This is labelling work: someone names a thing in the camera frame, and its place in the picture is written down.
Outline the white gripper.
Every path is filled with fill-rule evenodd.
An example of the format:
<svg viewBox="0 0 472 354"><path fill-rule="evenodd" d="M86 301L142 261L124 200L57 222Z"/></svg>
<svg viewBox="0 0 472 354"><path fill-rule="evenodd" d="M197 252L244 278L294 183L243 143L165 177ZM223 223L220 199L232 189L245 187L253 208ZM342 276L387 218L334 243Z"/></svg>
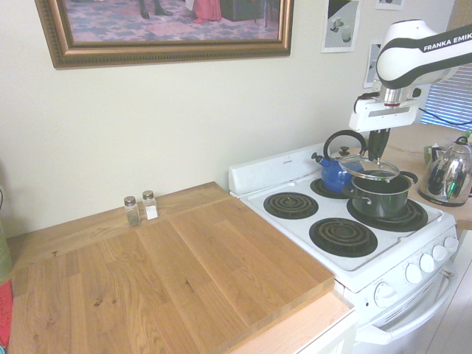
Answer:
<svg viewBox="0 0 472 354"><path fill-rule="evenodd" d="M357 100L351 114L349 127L357 132L369 133L368 159L377 162L384 154L390 128L411 125L417 116L419 102L407 100L398 106L386 106L377 99Z"/></svg>

